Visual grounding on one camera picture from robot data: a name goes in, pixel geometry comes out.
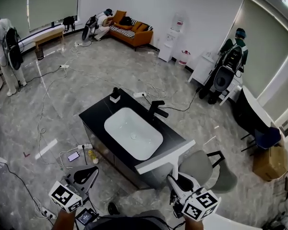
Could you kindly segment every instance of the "small bottle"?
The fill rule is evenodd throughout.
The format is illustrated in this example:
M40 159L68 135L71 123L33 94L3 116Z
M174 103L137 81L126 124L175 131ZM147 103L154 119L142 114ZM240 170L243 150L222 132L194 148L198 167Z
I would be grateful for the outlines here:
M98 158L96 157L96 155L93 153L92 150L88 151L88 156L89 158L93 161L94 164L98 164Z

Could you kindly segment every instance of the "black bag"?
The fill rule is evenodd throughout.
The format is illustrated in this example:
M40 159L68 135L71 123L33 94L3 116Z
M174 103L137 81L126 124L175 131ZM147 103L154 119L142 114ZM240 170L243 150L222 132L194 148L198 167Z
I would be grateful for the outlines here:
M119 23L120 25L132 25L132 21L130 17L123 17Z
M69 25L72 25L72 31L75 30L75 19L73 18L73 16L68 16L66 18L64 18L63 20L63 25L65 26L65 32L69 30Z

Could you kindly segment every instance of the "blue chair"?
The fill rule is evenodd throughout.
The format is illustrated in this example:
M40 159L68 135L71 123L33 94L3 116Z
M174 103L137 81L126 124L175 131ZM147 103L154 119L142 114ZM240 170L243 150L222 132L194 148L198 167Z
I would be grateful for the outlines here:
M248 146L246 149L243 149L242 151L248 150L254 146L258 146L262 149L269 149L270 147L275 146L277 143L281 141L281 135L279 133L279 129L269 127L268 131L264 134L259 132L258 130L255 130L255 139L252 140L251 143L253 143L254 141L255 141L254 144Z

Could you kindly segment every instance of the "faucet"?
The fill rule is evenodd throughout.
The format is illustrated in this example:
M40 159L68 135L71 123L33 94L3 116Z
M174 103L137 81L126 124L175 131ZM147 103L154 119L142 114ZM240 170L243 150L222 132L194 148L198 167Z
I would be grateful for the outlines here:
M165 118L168 117L168 113L165 112L165 111L162 111L160 108L158 108L159 105L164 105L164 101L153 101L150 108L149 108L149 111L148 111L148 114L151 115L152 117L154 117L154 114L157 113Z

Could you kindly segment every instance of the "black sink counter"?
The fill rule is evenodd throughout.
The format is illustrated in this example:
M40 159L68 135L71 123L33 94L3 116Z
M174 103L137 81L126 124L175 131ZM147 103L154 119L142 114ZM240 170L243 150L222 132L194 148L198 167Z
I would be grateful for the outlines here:
M105 121L121 108L128 107L132 109L163 136L162 144L151 158L185 141L184 138L163 123L160 119L149 116L148 110L129 96L125 91L119 89L119 93L120 100L117 103L113 103L110 100L110 96L107 96L79 114L79 117L82 119L86 127L131 170L135 171L134 167L144 161L135 159L114 138L112 138L111 135L109 135L104 127Z

